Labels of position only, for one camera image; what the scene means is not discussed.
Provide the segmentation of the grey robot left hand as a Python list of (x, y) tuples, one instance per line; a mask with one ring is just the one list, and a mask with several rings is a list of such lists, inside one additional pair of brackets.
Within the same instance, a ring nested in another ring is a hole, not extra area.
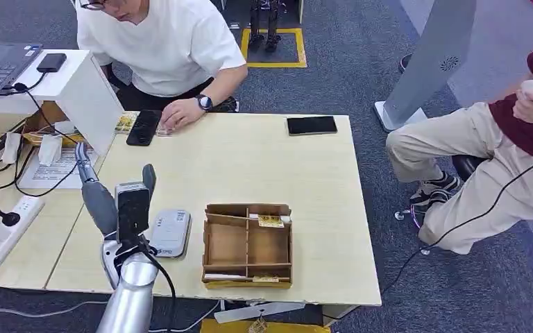
[(84, 143), (75, 148), (77, 168), (82, 181), (84, 204), (97, 228), (106, 239), (133, 239), (149, 228), (149, 208), (155, 189), (156, 174), (152, 164), (142, 169), (142, 180), (118, 184), (115, 193), (100, 183), (87, 155)]

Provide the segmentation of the person's left hand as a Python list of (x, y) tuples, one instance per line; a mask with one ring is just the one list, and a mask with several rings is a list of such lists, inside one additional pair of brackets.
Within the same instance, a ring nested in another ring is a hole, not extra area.
[(171, 133), (198, 121), (205, 113), (197, 99), (179, 99), (164, 108), (159, 124)]

